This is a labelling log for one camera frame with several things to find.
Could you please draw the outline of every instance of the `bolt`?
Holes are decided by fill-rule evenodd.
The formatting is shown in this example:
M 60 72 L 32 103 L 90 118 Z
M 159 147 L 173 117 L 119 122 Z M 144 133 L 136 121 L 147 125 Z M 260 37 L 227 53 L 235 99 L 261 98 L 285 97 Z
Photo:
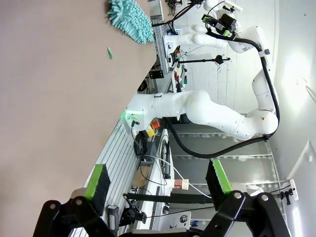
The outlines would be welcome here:
M 77 205 L 81 205 L 82 204 L 82 201 L 80 199 L 76 200 L 76 204 Z
M 268 198 L 267 195 L 262 195 L 262 196 L 261 196 L 261 199 L 262 199 L 263 201 L 267 201 L 269 198 Z
M 240 193 L 235 193 L 234 197 L 237 198 L 237 199 L 240 199 L 241 198 L 241 194 Z

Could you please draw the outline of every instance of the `microfiber duster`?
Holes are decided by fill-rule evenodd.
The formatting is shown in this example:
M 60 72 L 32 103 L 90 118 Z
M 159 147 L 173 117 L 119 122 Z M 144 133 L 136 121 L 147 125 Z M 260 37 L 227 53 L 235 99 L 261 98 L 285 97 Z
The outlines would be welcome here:
M 112 25 L 138 43 L 155 42 L 149 17 L 134 0 L 109 0 Z

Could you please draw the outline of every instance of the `green object on table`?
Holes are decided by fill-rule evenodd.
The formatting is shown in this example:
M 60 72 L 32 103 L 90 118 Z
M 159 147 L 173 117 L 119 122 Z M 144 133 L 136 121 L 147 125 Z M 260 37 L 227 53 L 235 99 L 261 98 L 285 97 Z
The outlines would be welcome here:
M 112 55 L 110 47 L 108 47 L 108 52 L 109 52 L 110 59 L 113 59 L 113 55 Z
M 112 25 L 138 43 L 155 42 L 150 18 L 134 0 L 109 0 Z
M 222 167 L 221 162 L 218 159 L 216 159 L 213 161 L 213 166 L 214 166 L 214 169 L 218 178 L 218 182 L 221 185 L 223 193 L 229 194 L 233 190 L 233 188 L 226 176 L 226 173 Z

